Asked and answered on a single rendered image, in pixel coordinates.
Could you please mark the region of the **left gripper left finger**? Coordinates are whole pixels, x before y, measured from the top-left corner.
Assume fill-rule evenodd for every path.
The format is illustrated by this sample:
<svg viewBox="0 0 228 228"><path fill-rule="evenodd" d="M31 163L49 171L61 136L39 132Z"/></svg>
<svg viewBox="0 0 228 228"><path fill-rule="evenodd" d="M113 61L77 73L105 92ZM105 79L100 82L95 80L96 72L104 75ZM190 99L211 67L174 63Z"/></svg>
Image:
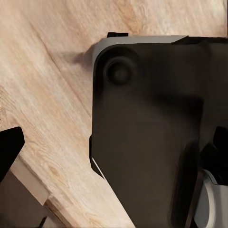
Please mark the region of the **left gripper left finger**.
<svg viewBox="0 0 228 228"><path fill-rule="evenodd" d="M25 144L20 126L0 132L0 184Z"/></svg>

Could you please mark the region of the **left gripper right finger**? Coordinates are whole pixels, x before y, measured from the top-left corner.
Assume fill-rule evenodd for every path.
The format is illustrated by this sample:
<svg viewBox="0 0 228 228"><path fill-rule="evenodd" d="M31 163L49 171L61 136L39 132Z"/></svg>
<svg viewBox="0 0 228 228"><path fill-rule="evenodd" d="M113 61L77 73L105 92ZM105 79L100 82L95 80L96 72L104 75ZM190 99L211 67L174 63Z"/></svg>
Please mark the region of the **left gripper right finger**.
<svg viewBox="0 0 228 228"><path fill-rule="evenodd" d="M216 128L213 144L228 164L228 128L222 126Z"/></svg>

